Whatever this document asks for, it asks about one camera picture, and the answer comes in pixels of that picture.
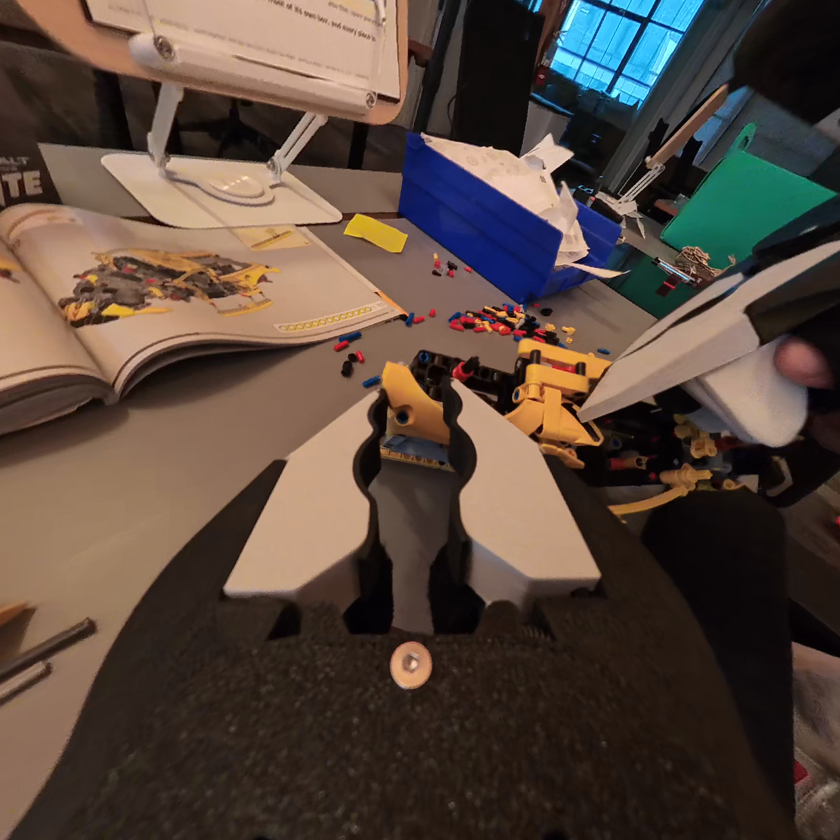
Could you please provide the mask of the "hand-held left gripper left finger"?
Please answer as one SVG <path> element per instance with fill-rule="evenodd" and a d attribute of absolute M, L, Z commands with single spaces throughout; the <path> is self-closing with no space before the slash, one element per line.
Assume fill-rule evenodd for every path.
<path fill-rule="evenodd" d="M 369 392 L 294 450 L 224 584 L 229 599 L 331 605 L 352 634 L 387 634 L 393 563 L 371 484 L 389 403 Z"/>

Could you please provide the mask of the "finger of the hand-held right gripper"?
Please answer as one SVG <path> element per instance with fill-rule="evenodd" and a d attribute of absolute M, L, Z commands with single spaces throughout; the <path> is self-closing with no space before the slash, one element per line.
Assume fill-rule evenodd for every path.
<path fill-rule="evenodd" d="M 696 308 L 740 308 L 762 346 L 838 305 L 838 240 L 748 274 L 739 272 L 709 291 L 712 297 L 677 311 L 664 327 Z"/>
<path fill-rule="evenodd" d="M 723 305 L 696 308 L 648 331 L 604 373 L 579 409 L 582 421 L 682 385 L 758 349 L 761 339 L 747 314 Z"/>

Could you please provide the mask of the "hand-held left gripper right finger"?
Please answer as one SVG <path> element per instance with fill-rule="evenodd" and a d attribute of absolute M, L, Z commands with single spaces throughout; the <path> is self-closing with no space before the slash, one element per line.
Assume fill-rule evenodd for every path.
<path fill-rule="evenodd" d="M 557 483 L 561 462 L 466 385 L 442 388 L 457 480 L 429 571 L 434 633 L 474 633 L 493 603 L 528 616 L 545 599 L 595 591 L 602 574 Z"/>

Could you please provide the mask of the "yellow brick car model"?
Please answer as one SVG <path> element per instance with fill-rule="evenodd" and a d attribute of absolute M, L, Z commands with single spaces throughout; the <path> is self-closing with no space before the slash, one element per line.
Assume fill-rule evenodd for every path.
<path fill-rule="evenodd" d="M 464 385 L 536 444 L 577 470 L 592 487 L 652 487 L 656 495 L 611 505 L 620 519 L 649 513 L 696 490 L 754 491 L 776 497 L 792 487 L 787 460 L 744 432 L 699 414 L 684 387 L 673 388 L 586 422 L 583 402 L 610 363 L 592 354 L 522 339 L 512 372 L 420 350 L 409 365 L 389 362 L 381 375 L 388 395 L 381 455 L 396 462 L 454 471 L 443 416 L 443 385 Z"/>

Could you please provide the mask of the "grey desk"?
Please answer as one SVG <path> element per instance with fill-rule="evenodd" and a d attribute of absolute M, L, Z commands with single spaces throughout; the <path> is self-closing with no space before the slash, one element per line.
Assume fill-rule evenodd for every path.
<path fill-rule="evenodd" d="M 40 143 L 66 205 L 121 217 L 144 216 L 105 173 L 106 150 Z M 396 212 L 401 176 L 298 166 L 297 177 L 332 205 L 388 217 Z M 365 331 L 373 374 L 386 361 L 412 359 L 421 347 L 461 355 L 444 322 L 462 307 L 502 299 L 475 273 L 454 283 L 428 273 L 444 249 L 403 220 L 401 255 L 343 235 L 343 225 L 316 234 L 407 311 L 437 310 L 417 328 L 389 322 Z M 597 280 L 553 296 L 560 324 L 576 328 L 585 350 L 621 353 L 655 319 Z M 2 653 L 13 655 L 92 617 L 98 632 L 52 660 L 44 681 L 2 706 L 2 838 L 13 834 L 48 780 L 76 725 L 89 689 L 114 640 L 149 587 L 179 550 L 276 459 L 330 424 L 366 394 L 339 373 L 327 344 L 204 356 L 153 373 L 115 406 L 2 438 L 2 603 L 35 607 L 11 625 Z M 386 464 L 381 474 L 384 535 L 396 536 L 395 626 L 428 633 L 424 547 L 444 534 L 447 480 L 418 469 L 416 484 Z"/>

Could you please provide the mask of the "person's right hand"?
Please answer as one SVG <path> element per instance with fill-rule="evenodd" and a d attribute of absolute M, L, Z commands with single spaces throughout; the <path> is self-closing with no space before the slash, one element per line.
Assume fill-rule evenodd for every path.
<path fill-rule="evenodd" d="M 824 353 L 798 337 L 784 339 L 774 352 L 775 369 L 791 382 L 808 389 L 832 390 L 833 370 Z"/>

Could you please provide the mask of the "green box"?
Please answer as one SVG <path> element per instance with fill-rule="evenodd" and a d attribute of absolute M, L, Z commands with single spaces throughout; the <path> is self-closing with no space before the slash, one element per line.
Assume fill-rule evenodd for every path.
<path fill-rule="evenodd" d="M 835 192 L 752 152 L 758 126 L 749 123 L 694 195 L 668 223 L 659 240 L 675 251 L 698 247 L 710 266 L 726 269 L 753 246 L 798 216 L 835 197 Z M 657 319 L 694 298 L 693 287 L 666 274 L 655 258 L 643 257 L 612 283 L 625 299 Z"/>

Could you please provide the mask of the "large pile of brick pins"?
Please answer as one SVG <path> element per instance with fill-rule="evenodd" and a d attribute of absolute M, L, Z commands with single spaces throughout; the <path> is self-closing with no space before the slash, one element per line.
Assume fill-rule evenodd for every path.
<path fill-rule="evenodd" d="M 456 382 L 494 403 L 538 402 L 545 392 L 556 392 L 562 401 L 581 404 L 612 366 L 606 352 L 580 352 L 572 328 L 540 322 L 522 306 L 457 311 L 448 326 L 458 335 L 508 341 L 515 358 L 508 371 L 484 364 L 476 354 L 461 358 L 430 349 L 417 351 L 405 367 L 408 381 L 438 402 L 444 384 Z"/>

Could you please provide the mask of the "black perforated chair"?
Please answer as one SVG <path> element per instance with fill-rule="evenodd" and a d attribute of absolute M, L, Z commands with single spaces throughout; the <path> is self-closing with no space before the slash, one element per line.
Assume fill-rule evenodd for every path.
<path fill-rule="evenodd" d="M 641 540 L 703 629 L 752 754 L 792 816 L 794 678 L 780 512 L 750 490 L 698 491 L 654 510 Z"/>

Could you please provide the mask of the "blue plastic bin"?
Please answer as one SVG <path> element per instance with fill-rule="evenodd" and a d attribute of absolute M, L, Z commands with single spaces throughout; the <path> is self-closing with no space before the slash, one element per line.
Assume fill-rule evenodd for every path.
<path fill-rule="evenodd" d="M 558 264 L 559 228 L 443 156 L 423 135 L 407 136 L 399 212 L 514 301 L 615 275 L 606 263 L 623 233 L 620 224 L 572 204 L 586 253 Z"/>

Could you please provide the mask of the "white crumpled paper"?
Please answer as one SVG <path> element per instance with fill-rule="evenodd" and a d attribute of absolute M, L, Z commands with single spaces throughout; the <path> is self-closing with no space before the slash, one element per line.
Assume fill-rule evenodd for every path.
<path fill-rule="evenodd" d="M 506 150 L 477 146 L 421 133 L 426 147 L 468 177 L 472 182 L 489 188 L 487 198 L 480 198 L 479 209 L 490 210 L 498 199 L 515 205 L 524 212 L 525 223 L 536 223 L 534 234 L 526 238 L 535 243 L 538 251 L 550 258 L 552 270 L 581 270 L 586 275 L 602 280 L 612 280 L 624 275 L 621 270 L 608 269 L 607 258 L 595 254 L 596 240 L 612 243 L 607 246 L 610 256 L 621 237 L 622 229 L 616 228 L 615 236 L 600 235 L 594 225 L 585 227 L 584 206 L 573 198 L 565 182 L 556 186 L 552 174 L 561 164 L 568 162 L 571 150 L 555 143 L 548 133 L 530 152 L 516 157 Z"/>

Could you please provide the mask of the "black brick beam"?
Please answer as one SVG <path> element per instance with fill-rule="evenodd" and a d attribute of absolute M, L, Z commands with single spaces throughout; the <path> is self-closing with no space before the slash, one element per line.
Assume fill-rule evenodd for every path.
<path fill-rule="evenodd" d="M 96 621 L 87 617 L 82 622 L 46 639 L 45 641 L 17 654 L 1 665 L 1 681 L 16 676 L 24 670 L 94 635 L 98 630 Z"/>

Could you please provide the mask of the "yellow sticky note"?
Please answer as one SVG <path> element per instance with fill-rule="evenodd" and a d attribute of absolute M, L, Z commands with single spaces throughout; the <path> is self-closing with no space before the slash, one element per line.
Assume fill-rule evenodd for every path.
<path fill-rule="evenodd" d="M 369 215 L 357 213 L 347 223 L 343 234 L 361 239 L 389 254 L 398 255 L 404 250 L 407 234 Z"/>

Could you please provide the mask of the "grey brick connector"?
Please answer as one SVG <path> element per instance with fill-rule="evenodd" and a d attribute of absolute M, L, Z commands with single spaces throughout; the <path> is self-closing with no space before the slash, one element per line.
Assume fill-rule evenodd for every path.
<path fill-rule="evenodd" d="M 1 681 L 1 706 L 6 705 L 12 699 L 49 677 L 52 669 L 49 661 L 40 661 L 18 671 L 16 674 L 4 677 Z"/>

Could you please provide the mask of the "dark toy set box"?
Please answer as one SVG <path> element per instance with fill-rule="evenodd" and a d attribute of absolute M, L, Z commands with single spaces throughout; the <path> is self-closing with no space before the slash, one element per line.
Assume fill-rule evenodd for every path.
<path fill-rule="evenodd" d="M 59 202 L 41 143 L 94 145 L 98 140 L 91 71 L 56 52 L 2 42 L 2 208 Z"/>

